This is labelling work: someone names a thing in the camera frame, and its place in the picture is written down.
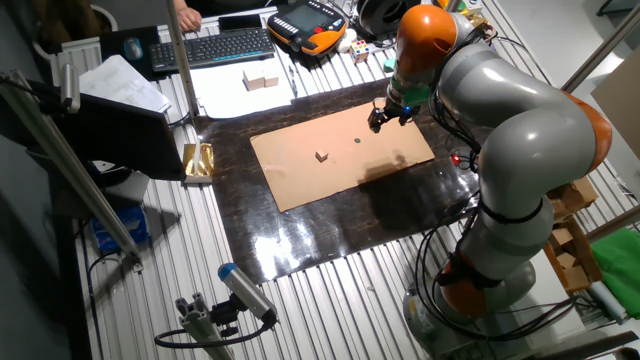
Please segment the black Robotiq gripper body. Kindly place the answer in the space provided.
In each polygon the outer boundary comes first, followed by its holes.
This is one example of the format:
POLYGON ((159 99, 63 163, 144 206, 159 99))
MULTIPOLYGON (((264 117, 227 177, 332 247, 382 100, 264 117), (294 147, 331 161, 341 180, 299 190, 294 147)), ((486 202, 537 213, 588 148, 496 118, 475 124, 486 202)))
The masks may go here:
POLYGON ((415 105, 404 105, 399 100, 390 100, 390 118, 397 118, 400 125, 405 125, 415 116, 415 114, 415 105))

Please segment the person's bare hand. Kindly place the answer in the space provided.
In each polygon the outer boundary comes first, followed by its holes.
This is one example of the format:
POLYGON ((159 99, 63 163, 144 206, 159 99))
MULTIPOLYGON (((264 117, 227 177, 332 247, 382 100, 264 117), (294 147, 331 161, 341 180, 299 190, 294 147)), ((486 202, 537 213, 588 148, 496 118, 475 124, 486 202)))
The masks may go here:
POLYGON ((202 16, 197 10, 187 6, 186 4, 182 4, 176 6, 176 13, 183 33, 197 32, 200 30, 202 16))

